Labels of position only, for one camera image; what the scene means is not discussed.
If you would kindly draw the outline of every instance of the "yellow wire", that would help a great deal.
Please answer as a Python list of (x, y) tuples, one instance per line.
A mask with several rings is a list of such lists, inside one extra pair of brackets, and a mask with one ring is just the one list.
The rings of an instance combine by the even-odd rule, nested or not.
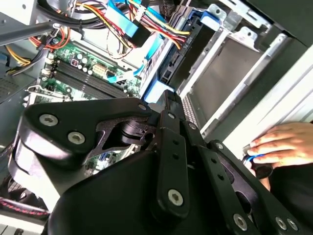
[(38, 47), (32, 40), (29, 40), (29, 41), (32, 45), (34, 45), (35, 47)]
[[(134, 2), (134, 1), (132, 1), (132, 0), (128, 0), (128, 1), (129, 1), (131, 4), (135, 5), (137, 8), (140, 7), (140, 4), (138, 4), (138, 3), (136, 3), (136, 2)], [(170, 27), (168, 24), (166, 24), (166, 23), (160, 21), (157, 17), (155, 17), (155, 16), (154, 16), (151, 12), (149, 12), (149, 11), (146, 11), (146, 14), (149, 15), (149, 17), (150, 17), (151, 19), (153, 19), (155, 22), (157, 22), (158, 24), (162, 25), (163, 27), (165, 27), (165, 28), (167, 28), (167, 29), (173, 31), (174, 33), (183, 34), (183, 35), (189, 35), (189, 34), (190, 34), (190, 32), (179, 31), (179, 30), (176, 30), (176, 29)]]
[(120, 42), (127, 48), (131, 48), (129, 45), (127, 45), (124, 41), (123, 38), (116, 33), (115, 29), (109, 24), (109, 22), (107, 22), (98, 12), (96, 12), (95, 10), (93, 10), (90, 6), (86, 5), (86, 4), (81, 4), (81, 3), (76, 3), (77, 6), (82, 6), (86, 9), (88, 9), (89, 11), (91, 11), (93, 14), (95, 14), (97, 17), (99, 17), (106, 25), (109, 29), (111, 29), (111, 31), (113, 32), (113, 34), (115, 35), (115, 37), (117, 37)]
[(10, 55), (17, 61), (19, 62), (20, 64), (22, 65), (28, 65), (30, 64), (30, 61), (29, 60), (26, 60), (22, 57), (20, 57), (19, 55), (17, 55), (9, 46), (5, 46), (5, 48), (8, 50), (8, 52), (10, 53)]
[(151, 28), (151, 27), (149, 27), (149, 26), (146, 26), (146, 28), (149, 29), (149, 30), (151, 30), (151, 31), (153, 31), (153, 32), (160, 33), (160, 34), (163, 35), (164, 37), (166, 37), (166, 38), (168, 38), (169, 40), (171, 40), (171, 41), (177, 46), (177, 48), (180, 49), (180, 45), (178, 44), (178, 42), (176, 42), (173, 38), (167, 36), (165, 33), (160, 32), (160, 31), (158, 31), (158, 30), (156, 30), (156, 29), (154, 29), (154, 28)]

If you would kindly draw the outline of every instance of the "connector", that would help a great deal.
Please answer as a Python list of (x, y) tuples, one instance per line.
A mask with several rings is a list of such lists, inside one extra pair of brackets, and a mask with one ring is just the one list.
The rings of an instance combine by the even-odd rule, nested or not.
[(140, 22), (134, 20), (133, 23), (138, 27), (138, 29), (132, 37), (128, 37), (126, 35), (126, 38), (136, 47), (142, 47), (150, 37), (151, 32), (147, 30)]
[(100, 77), (106, 77), (107, 75), (107, 68), (100, 65), (100, 64), (96, 64), (92, 67), (92, 72), (97, 74)]

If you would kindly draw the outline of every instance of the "black cable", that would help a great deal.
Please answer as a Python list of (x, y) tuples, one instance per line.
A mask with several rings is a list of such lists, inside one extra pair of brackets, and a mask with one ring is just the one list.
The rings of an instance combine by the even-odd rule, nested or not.
[(88, 20), (78, 20), (71, 17), (63, 16), (56, 12), (46, 0), (38, 0), (37, 9), (49, 19), (70, 28), (93, 28), (101, 24), (98, 18)]
[(37, 54), (35, 55), (35, 57), (30, 61), (30, 63), (28, 65), (25, 66), (17, 66), (14, 67), (10, 70), (7, 71), (7, 74), (9, 74), (10, 76), (16, 76), (26, 70), (28, 70), (29, 68), (33, 67), (36, 63), (38, 63), (44, 56), (45, 56), (45, 45), (49, 45), (50, 42), (52, 41), (52, 39), (54, 38), (53, 35), (56, 35), (58, 33), (58, 29), (53, 30), (45, 39), (45, 43), (39, 45), (38, 48), (40, 48), (37, 52)]

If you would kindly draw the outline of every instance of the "metal bracket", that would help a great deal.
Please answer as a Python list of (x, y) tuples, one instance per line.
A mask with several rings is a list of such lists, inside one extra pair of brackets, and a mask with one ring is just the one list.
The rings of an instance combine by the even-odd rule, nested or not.
[(179, 118), (162, 111), (150, 149), (159, 155), (156, 197), (151, 211), (159, 222), (178, 223), (189, 213), (189, 186), (185, 139), (179, 134)]
[(242, 27), (238, 32), (230, 33), (229, 35), (232, 39), (240, 42), (241, 44), (256, 50), (254, 48), (254, 43), (258, 38), (258, 34), (249, 29), (248, 27)]
[(42, 96), (46, 98), (60, 99), (61, 101), (71, 101), (68, 95), (63, 95), (63, 94), (49, 91), (47, 89), (43, 89), (40, 85), (30, 86), (25, 91), (30, 94), (36, 94), (38, 96)]
[(265, 25), (267, 28), (271, 27), (271, 24), (265, 20), (263, 17), (259, 16), (255, 11), (249, 8), (247, 5), (242, 3), (239, 0), (219, 0), (224, 3), (233, 11), (237, 12), (249, 23), (253, 24), (255, 27), (260, 28), (262, 25)]
[(223, 22), (227, 17), (227, 13), (216, 4), (211, 4), (207, 11), (218, 18), (221, 22)]

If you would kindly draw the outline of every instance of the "black plastic bracket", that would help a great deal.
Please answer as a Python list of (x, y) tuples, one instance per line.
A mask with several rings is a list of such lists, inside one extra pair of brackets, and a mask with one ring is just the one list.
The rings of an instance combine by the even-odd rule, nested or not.
[(159, 156), (156, 197), (151, 210), (159, 222), (173, 225), (188, 216), (190, 207), (185, 139), (179, 134), (175, 114), (162, 111), (150, 149)]

